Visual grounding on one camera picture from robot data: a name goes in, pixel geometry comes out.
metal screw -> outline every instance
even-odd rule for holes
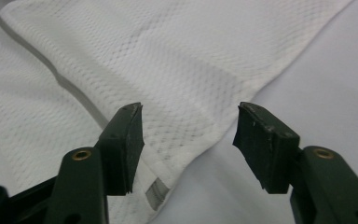
[[[89,151],[88,149],[82,149],[82,150],[79,150],[79,151],[75,152],[72,155],[72,160],[74,160],[74,161],[83,161],[83,160],[85,160],[86,158],[88,158],[90,156],[91,156],[91,151]]]
[[[323,149],[323,148],[315,148],[313,149],[313,153],[319,158],[331,160],[334,158],[333,152]]]

white fabric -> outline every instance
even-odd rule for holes
[[[252,102],[300,134],[301,147],[334,149],[358,175],[358,1],[329,22]],[[267,194],[232,146],[236,126],[191,162],[153,224],[295,223],[291,190]]]
[[[141,178],[109,205],[114,223],[145,223],[155,214],[144,195],[153,178],[174,187],[222,137],[239,101],[279,75],[348,2],[17,1],[0,16],[107,119],[143,103]],[[46,66],[0,31],[0,153],[12,191],[56,175],[65,151],[92,145],[100,132]]]

textured waffle fabric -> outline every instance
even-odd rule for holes
[[[186,166],[350,0],[19,0],[0,12],[0,154],[19,192],[144,105],[134,192],[114,223],[146,223]]]

clamp jaw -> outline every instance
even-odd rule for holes
[[[335,151],[298,148],[299,136],[267,109],[242,102],[233,145],[261,187],[285,194],[298,224],[358,223],[358,177]]]
[[[144,147],[142,106],[121,107],[94,147],[68,152],[57,176],[11,198],[0,186],[0,224],[107,224],[106,195],[124,196]]]

white towel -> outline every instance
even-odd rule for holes
[[[134,192],[113,223],[146,223],[186,166],[350,0],[19,0],[0,12],[0,155],[19,192],[144,105]]]

